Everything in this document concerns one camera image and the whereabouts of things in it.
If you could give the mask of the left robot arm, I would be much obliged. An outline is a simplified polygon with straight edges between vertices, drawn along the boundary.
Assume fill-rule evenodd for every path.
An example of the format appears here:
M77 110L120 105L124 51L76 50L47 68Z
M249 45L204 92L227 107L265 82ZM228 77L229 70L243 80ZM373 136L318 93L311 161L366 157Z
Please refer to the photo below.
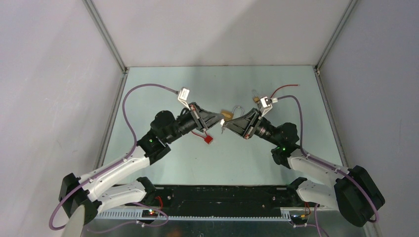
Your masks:
M79 177L74 173L65 176L59 206L68 217L72 217L79 206L84 206L83 221L87 224L99 213L120 205L152 205L156 188L147 177L126 185L117 183L162 159L171 151L172 142L193 130L205 132L223 118L222 114L206 111L196 103L190 103L177 117L170 111L158 112L150 130L141 139L135 139L132 148L121 158Z

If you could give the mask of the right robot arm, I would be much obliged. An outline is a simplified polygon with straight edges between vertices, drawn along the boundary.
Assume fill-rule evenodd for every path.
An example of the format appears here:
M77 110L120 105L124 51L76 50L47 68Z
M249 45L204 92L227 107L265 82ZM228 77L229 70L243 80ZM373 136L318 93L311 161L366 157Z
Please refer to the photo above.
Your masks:
M239 118L223 121L221 126L244 139L257 136L274 144L271 154L277 165L316 179L313 182L299 177L288 186L287 199L291 205L312 202L337 210L356 227L377 220L385 198L367 170L358 165L348 168L310 154L298 144L295 124L286 122L273 126L253 109Z

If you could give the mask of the small brass padlock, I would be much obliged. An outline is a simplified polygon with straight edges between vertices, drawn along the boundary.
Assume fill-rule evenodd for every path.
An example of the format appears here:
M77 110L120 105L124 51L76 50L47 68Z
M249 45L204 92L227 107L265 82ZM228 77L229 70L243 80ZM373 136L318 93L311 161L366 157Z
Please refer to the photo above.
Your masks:
M259 94L258 94L258 92L255 90L255 89L253 89L252 90L252 93L253 93L253 101L255 102L255 103L258 103L259 101L260 101L260 97L259 97Z

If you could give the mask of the left controller board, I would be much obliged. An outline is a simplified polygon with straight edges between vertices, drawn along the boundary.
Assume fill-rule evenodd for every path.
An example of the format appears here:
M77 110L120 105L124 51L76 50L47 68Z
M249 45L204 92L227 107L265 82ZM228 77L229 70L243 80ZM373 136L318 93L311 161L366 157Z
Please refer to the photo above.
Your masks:
M144 209L142 211L142 218L157 218L159 216L159 212L151 210L151 209Z

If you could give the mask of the controller board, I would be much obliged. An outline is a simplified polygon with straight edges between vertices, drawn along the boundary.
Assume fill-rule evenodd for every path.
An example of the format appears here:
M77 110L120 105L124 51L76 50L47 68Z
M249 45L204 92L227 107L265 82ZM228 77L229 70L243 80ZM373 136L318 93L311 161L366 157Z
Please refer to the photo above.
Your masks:
M296 227L306 227L308 222L309 215L301 214L301 215L292 215L290 224Z
M142 218L157 218L159 216L159 212L151 210L151 209L144 209L142 211Z

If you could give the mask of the right controller board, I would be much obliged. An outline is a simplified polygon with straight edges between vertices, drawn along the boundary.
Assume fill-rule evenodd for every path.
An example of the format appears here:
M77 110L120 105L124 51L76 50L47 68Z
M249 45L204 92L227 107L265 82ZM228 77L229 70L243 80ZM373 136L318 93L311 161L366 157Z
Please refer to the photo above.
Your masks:
M301 215L292 215L290 224L296 227L306 227L308 222L309 215L301 214Z

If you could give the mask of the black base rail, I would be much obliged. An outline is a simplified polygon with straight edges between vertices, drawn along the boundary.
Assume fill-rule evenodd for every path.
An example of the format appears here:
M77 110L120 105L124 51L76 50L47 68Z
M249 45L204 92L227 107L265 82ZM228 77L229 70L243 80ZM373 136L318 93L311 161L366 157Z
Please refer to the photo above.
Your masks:
M274 217L282 207L303 207L282 185L157 185L143 204L161 207L168 216Z

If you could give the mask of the right aluminium frame post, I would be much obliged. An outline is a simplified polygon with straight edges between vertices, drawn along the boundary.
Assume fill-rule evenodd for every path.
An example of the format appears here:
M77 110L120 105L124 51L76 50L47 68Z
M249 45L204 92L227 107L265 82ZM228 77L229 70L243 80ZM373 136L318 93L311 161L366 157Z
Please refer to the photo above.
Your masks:
M335 27L331 37L329 38L325 48L323 49L316 65L316 71L320 71L321 67L324 65L327 56L329 55L330 51L332 50L333 46L335 45L338 37L342 33L344 27L346 26L349 18L351 17L353 11L355 10L356 6L358 5L359 0L350 0L348 5L346 6L342 16L340 17L337 26Z

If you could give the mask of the aluminium frame post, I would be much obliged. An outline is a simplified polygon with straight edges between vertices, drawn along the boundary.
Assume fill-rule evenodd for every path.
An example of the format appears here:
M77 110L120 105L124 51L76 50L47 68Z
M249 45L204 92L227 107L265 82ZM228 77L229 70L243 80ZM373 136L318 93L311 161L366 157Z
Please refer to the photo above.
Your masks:
M84 3L89 15L91 16L95 26L97 27L97 30L99 34L102 36L106 46L108 47L111 55L113 56L114 60L116 61L119 69L124 74L127 71L127 66L124 63L122 56L120 52L117 49L117 46L115 42L112 39L111 34L109 33L105 22L103 21L95 3L93 0L82 0Z
M359 0L350 0L348 5L346 6L342 16L340 17L337 26L335 27L331 37L329 38L325 48L323 49L316 65L316 71L320 71L321 67L324 65L327 56L329 55L330 51L332 50L333 46L335 45L338 37L342 33L344 27L346 26L349 18L351 17L353 11L355 10L356 6L358 5Z

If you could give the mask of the left aluminium frame post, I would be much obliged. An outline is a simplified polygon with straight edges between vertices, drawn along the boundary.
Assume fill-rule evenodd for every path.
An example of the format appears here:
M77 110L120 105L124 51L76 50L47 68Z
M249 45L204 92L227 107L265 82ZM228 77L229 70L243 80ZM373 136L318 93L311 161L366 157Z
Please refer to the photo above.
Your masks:
M108 47L111 55L113 56L114 60L116 61L119 69L124 74L127 71L127 66L124 63L122 56L120 52L117 49L117 46L115 42L112 39L111 34L109 33L105 22L103 21L95 3L93 0L82 0L84 3L89 15L91 16L95 26L97 27L97 30L99 34L102 36L106 46Z

